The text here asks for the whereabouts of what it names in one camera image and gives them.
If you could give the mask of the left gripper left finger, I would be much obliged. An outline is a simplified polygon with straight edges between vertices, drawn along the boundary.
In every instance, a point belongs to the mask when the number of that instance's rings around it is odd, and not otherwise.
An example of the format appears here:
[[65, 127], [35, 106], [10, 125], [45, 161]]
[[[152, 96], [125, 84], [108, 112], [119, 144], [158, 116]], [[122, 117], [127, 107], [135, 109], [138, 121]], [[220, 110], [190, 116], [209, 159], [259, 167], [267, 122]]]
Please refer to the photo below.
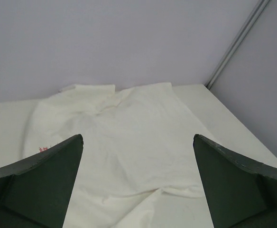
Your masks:
[[80, 134], [0, 168], [0, 228], [61, 228], [83, 153]]

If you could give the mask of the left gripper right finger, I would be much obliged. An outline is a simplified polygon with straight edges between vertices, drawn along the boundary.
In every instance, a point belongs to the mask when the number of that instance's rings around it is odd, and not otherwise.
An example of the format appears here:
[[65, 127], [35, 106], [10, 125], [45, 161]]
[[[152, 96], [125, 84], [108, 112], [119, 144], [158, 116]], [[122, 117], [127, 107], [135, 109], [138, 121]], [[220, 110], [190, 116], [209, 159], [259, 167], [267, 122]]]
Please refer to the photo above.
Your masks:
[[277, 228], [277, 168], [196, 134], [193, 148], [216, 228]]

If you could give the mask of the white red-print t-shirt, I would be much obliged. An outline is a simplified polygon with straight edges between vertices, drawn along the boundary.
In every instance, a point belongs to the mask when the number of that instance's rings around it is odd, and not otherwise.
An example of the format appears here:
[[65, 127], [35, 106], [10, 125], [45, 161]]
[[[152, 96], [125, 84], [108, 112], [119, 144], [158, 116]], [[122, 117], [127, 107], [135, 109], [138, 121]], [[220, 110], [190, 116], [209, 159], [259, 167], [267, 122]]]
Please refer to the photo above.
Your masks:
[[148, 228], [162, 193], [204, 196], [193, 138], [210, 132], [170, 83], [67, 87], [36, 105], [23, 156], [75, 134], [84, 146], [66, 228]]

